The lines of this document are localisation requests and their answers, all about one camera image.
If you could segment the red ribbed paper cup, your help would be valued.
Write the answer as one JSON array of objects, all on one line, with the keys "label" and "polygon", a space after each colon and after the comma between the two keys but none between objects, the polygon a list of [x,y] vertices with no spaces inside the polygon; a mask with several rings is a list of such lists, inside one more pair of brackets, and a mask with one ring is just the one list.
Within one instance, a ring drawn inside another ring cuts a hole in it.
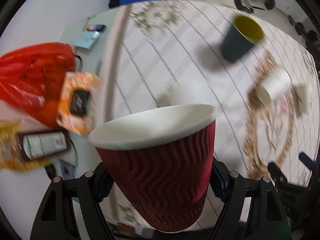
[{"label": "red ribbed paper cup", "polygon": [[109,121],[89,134],[116,185],[156,230],[182,231],[202,213],[215,111],[207,104],[160,107]]}]

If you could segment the white paper cup with print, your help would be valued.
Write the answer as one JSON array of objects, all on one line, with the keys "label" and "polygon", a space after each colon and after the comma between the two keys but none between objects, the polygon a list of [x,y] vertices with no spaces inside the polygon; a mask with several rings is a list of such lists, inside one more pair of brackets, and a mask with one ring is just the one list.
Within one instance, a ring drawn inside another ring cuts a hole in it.
[{"label": "white paper cup with print", "polygon": [[256,88],[257,97],[264,106],[286,93],[292,87],[289,73],[281,66],[276,66],[265,75]]}]

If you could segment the plain white plastic cup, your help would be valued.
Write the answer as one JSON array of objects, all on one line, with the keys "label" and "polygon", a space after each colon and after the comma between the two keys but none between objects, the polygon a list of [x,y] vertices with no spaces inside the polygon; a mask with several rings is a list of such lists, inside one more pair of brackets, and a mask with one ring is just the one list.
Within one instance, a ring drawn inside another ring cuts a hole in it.
[{"label": "plain white plastic cup", "polygon": [[161,107],[191,104],[217,105],[209,86],[197,82],[175,85],[159,102]]}]

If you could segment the dark green yellow-lined cup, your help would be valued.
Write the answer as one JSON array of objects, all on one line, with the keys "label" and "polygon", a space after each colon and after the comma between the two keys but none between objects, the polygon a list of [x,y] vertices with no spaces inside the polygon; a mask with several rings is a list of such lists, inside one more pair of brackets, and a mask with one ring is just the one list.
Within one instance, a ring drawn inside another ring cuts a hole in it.
[{"label": "dark green yellow-lined cup", "polygon": [[229,62],[236,62],[265,37],[262,27],[244,14],[235,16],[224,41],[221,54]]}]

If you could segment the yellow snack bag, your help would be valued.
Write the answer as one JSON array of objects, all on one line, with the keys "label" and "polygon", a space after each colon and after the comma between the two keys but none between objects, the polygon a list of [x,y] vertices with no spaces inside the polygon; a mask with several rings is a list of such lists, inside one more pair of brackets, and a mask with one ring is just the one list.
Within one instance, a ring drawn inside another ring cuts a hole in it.
[{"label": "yellow snack bag", "polygon": [[19,121],[1,120],[1,170],[24,172],[51,165],[49,157],[40,160],[23,160],[16,139],[19,126]]}]

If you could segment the brown bottle with white label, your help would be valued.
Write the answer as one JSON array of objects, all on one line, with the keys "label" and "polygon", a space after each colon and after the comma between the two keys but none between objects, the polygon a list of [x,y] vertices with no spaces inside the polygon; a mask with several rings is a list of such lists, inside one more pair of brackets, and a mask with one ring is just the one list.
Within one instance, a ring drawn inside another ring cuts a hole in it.
[{"label": "brown bottle with white label", "polygon": [[24,161],[42,159],[65,152],[71,147],[71,140],[65,129],[17,133],[16,140]]}]

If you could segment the floral checked tablecloth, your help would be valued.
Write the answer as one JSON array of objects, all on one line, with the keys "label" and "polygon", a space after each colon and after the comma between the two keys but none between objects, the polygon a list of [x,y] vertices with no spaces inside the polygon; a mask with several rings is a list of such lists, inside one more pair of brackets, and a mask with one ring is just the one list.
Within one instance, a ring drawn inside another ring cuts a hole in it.
[{"label": "floral checked tablecloth", "polygon": [[[312,55],[289,24],[256,18],[265,37],[236,63],[220,44],[233,18],[231,7],[196,1],[150,1],[111,10],[106,61],[106,118],[112,120],[160,107],[175,85],[201,83],[216,100],[215,157],[249,178],[267,174],[274,161],[287,179],[308,185],[311,173],[299,161],[315,159],[319,147],[319,81]],[[300,114],[294,94],[270,106],[253,95],[260,79],[282,66],[296,85],[311,88],[311,108]]]}]

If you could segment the orange tissue pack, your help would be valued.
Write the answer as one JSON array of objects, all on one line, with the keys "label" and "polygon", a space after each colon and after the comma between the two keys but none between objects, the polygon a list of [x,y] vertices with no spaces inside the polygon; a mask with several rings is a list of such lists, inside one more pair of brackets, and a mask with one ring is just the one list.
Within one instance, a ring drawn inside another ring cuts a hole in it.
[{"label": "orange tissue pack", "polygon": [[57,108],[56,122],[59,126],[78,135],[92,131],[99,83],[99,77],[92,73],[65,74]]}]

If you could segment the red plastic bag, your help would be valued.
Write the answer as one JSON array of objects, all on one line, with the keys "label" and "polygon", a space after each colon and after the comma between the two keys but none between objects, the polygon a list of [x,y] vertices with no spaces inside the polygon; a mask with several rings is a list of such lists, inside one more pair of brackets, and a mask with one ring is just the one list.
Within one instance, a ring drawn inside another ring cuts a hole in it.
[{"label": "red plastic bag", "polygon": [[64,43],[27,46],[1,56],[1,100],[49,128],[67,72],[75,70],[73,48]]}]

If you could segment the light blue booklet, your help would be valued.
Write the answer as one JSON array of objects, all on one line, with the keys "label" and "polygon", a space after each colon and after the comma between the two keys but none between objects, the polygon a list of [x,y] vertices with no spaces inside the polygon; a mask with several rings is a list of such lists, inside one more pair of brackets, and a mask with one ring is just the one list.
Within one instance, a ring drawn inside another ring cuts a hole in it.
[{"label": "light blue booklet", "polygon": [[100,37],[100,33],[97,31],[84,31],[79,38],[73,43],[73,46],[77,48],[83,48],[91,50],[94,44]]}]

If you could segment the blue smartphone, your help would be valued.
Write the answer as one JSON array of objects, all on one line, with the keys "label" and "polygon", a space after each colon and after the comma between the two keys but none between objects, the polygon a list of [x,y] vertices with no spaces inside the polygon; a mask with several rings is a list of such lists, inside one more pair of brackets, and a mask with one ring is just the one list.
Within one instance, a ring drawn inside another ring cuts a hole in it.
[{"label": "blue smartphone", "polygon": [[107,26],[104,24],[89,24],[86,27],[86,31],[97,31],[99,33],[103,33],[106,28]]}]

